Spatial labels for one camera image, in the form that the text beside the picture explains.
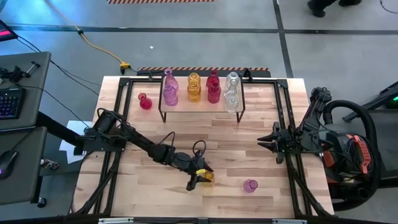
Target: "yellow cable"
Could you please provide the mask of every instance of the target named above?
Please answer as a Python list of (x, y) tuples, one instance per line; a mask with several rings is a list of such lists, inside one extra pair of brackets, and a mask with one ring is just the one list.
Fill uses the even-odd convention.
[[(75, 26), (75, 28), (76, 28), (77, 31), (80, 30), (79, 27), (78, 27), (73, 21), (71, 21), (71, 20), (68, 19), (66, 16), (64, 16), (60, 11), (58, 11), (58, 9), (56, 9), (55, 6), (53, 6), (51, 3), (49, 3), (48, 0), (44, 0), (44, 1), (45, 1), (51, 8), (53, 8), (55, 11), (57, 11), (65, 20), (67, 20), (67, 21), (69, 21), (71, 24), (73, 24), (73, 26)], [(126, 62), (123, 62), (118, 56), (116, 56), (116, 55), (113, 54), (112, 52), (107, 51), (107, 50), (105, 50), (105, 49), (102, 49), (101, 47), (95, 46), (94, 44), (90, 43), (90, 42), (88, 41), (87, 37), (86, 37), (83, 33), (80, 34), (80, 35), (83, 37), (83, 39), (86, 41), (86, 43), (87, 43), (88, 45), (94, 47), (95, 49), (98, 49), (98, 50), (101, 50), (101, 51), (103, 51), (103, 52), (105, 52), (105, 53), (110, 54), (112, 57), (118, 59), (118, 60), (120, 61), (121, 64), (126, 64), (126, 65), (128, 65)]]

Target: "red glass bottle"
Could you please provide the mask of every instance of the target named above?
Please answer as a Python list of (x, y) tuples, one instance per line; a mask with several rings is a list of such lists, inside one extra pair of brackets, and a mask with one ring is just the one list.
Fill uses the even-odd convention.
[(212, 82), (211, 85), (209, 86), (207, 100), (210, 103), (218, 103), (220, 100), (220, 95), (221, 95), (220, 83)]
[(145, 93), (138, 95), (139, 105), (144, 110), (149, 110), (152, 107), (152, 100), (150, 100)]
[(216, 70), (211, 71), (210, 76), (207, 78), (206, 86), (207, 87), (211, 86), (211, 83), (213, 82), (217, 82), (218, 84), (220, 84), (220, 78), (218, 78)]

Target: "white paper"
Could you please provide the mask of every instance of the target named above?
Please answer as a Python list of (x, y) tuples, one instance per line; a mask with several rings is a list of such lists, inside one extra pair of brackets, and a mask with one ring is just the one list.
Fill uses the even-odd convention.
[[(85, 121), (85, 124), (87, 124), (89, 127), (91, 127), (91, 121)], [(81, 121), (68, 121), (67, 128), (71, 129), (72, 131), (84, 135), (85, 126)], [(60, 145), (60, 151), (66, 151), (67, 152), (67, 158), (68, 158), (68, 164), (71, 164), (72, 162), (76, 162), (79, 160), (82, 160), (85, 156), (75, 156), (73, 155), (73, 151), (75, 150), (75, 146), (67, 143), (66, 141), (62, 140), (61, 145)]]

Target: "computer mouse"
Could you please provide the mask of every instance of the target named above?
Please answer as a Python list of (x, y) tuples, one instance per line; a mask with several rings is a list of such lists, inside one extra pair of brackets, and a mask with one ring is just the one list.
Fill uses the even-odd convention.
[(15, 159), (17, 159), (18, 152), (13, 150), (5, 151), (0, 156), (0, 180), (6, 179), (14, 169)]

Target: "pink glass vase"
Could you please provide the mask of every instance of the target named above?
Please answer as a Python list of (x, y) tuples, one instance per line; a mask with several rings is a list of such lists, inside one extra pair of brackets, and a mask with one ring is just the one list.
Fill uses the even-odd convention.
[(255, 180), (246, 180), (243, 183), (243, 189), (247, 193), (253, 193), (257, 189), (258, 186), (259, 186), (259, 184)]
[(144, 110), (149, 110), (152, 107), (152, 100), (150, 100), (145, 93), (138, 95), (139, 105)]
[(206, 86), (211, 86), (213, 82), (220, 84), (220, 78), (218, 78), (217, 71), (211, 71), (210, 76), (207, 78)]
[(209, 86), (209, 90), (207, 93), (207, 100), (210, 103), (218, 103), (220, 100), (221, 88), (218, 82), (212, 82)]
[(169, 106), (175, 106), (178, 103), (177, 91), (170, 85), (164, 86), (163, 97), (164, 102)]
[(165, 86), (167, 86), (167, 85), (172, 86), (175, 91), (178, 91), (178, 82), (176, 81), (176, 79), (173, 76), (173, 71), (169, 68), (166, 68), (164, 70), (164, 73), (166, 75)]

